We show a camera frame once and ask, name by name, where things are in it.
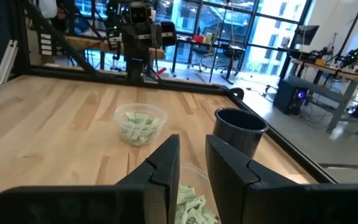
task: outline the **computer tower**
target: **computer tower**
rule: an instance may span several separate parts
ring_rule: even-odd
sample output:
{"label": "computer tower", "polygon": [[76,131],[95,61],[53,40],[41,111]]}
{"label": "computer tower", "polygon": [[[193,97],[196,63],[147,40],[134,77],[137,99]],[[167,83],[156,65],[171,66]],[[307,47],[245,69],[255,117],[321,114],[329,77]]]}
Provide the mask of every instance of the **computer tower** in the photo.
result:
{"label": "computer tower", "polygon": [[300,88],[292,85],[287,80],[282,80],[278,87],[273,105],[284,114],[299,115],[307,91],[306,88]]}

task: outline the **plastic bowl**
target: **plastic bowl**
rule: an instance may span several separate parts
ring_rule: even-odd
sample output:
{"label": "plastic bowl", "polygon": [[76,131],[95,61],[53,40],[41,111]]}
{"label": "plastic bowl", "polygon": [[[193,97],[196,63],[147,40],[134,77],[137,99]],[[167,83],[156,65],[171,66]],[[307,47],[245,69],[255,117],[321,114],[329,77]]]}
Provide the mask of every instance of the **plastic bowl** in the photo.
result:
{"label": "plastic bowl", "polygon": [[219,216],[208,176],[189,162],[181,162],[179,183],[195,188],[196,196],[205,196],[205,208]]}
{"label": "plastic bowl", "polygon": [[[152,124],[134,124],[129,121],[129,113],[147,114]],[[131,103],[119,106],[114,112],[114,119],[120,125],[121,137],[134,146],[150,144],[161,131],[167,120],[167,113],[160,108],[144,103]]]}

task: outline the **black plastic cup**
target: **black plastic cup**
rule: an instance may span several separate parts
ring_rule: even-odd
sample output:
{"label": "black plastic cup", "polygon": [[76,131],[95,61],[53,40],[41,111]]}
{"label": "black plastic cup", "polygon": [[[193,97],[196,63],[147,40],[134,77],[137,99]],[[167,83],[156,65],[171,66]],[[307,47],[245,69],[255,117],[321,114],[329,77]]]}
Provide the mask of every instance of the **black plastic cup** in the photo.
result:
{"label": "black plastic cup", "polygon": [[266,122],[250,112],[234,108],[217,109],[215,117],[213,134],[253,158],[260,138],[268,129]]}

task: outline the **wooden tabletop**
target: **wooden tabletop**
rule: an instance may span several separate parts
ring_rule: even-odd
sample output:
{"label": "wooden tabletop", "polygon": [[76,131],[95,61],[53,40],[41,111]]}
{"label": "wooden tabletop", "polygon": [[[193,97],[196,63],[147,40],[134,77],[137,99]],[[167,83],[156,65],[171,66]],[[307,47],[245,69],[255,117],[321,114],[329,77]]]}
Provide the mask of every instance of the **wooden tabletop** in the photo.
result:
{"label": "wooden tabletop", "polygon": [[[160,136],[148,146],[128,145],[114,121],[119,105],[134,102],[168,113]],[[19,185],[115,184],[171,134],[179,134],[180,182],[205,194],[206,206],[216,212],[205,178],[204,144],[220,107],[235,105],[224,96],[21,76],[0,86],[0,191]],[[314,182],[268,136],[254,159],[294,181]]]}
{"label": "wooden tabletop", "polygon": [[[105,32],[100,32],[101,36],[106,36]],[[95,37],[96,35],[93,32],[85,32],[83,35],[88,35],[91,37]],[[88,39],[84,37],[74,37],[74,36],[65,36],[66,41],[75,46],[80,48],[90,48],[90,49],[96,49],[100,50],[102,52],[115,52],[114,50],[110,50],[109,44],[107,43],[107,40],[94,40],[94,39]],[[124,45],[121,44],[121,53],[124,52]],[[149,52],[151,55],[155,56],[156,51],[154,48],[149,48]],[[162,49],[157,49],[157,58],[164,58],[164,51]]]}
{"label": "wooden tabletop", "polygon": [[337,74],[338,77],[342,77],[342,78],[345,78],[347,80],[352,80],[352,81],[358,82],[358,73],[355,73],[355,72],[340,71],[340,72],[336,73],[337,72],[336,68],[317,65],[317,64],[314,64],[314,63],[302,62],[301,60],[297,60],[295,58],[291,59],[291,62],[299,64],[299,65],[304,64],[307,67],[315,68],[315,69],[318,69],[318,70],[320,70],[322,72],[326,72],[326,73],[333,74],[333,75]]}

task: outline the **blue light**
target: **blue light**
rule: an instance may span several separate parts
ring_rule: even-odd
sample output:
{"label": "blue light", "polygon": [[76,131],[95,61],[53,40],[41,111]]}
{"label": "blue light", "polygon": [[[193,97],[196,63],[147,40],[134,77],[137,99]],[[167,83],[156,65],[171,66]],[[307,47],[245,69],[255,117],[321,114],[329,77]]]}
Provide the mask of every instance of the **blue light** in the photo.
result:
{"label": "blue light", "polygon": [[306,91],[299,91],[296,97],[300,100],[304,100],[306,98]]}

